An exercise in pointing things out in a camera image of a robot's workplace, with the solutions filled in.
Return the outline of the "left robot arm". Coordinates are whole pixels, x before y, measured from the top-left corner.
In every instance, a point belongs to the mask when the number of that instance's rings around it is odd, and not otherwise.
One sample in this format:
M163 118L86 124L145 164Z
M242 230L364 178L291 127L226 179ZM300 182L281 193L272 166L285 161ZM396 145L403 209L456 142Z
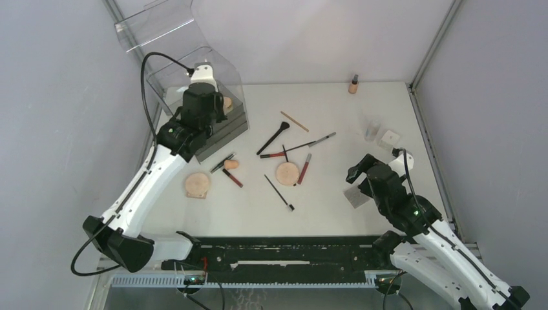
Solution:
M116 267L131 273L153 258L177 260L186 269L198 267L202 252L187 238L169 242L168 250L162 251L141 231L159 195L206 145L214 124L226 118L224 97L216 82L192 82L183 93L182 106L160 127L148 159L122 195L100 217L88 216L83 222L88 242L116 262Z

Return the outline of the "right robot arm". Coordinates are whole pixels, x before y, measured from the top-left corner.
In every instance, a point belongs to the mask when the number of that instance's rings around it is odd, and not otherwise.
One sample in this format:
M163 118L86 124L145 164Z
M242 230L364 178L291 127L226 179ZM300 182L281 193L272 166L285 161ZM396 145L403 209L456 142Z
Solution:
M358 190L375 202L379 213L394 227L373 245L374 262L412 275L454 309L522 309L529 293L511 286L473 255L436 207L416 194L410 171L414 157L395 149L384 163L371 154L347 172L353 184L366 178Z

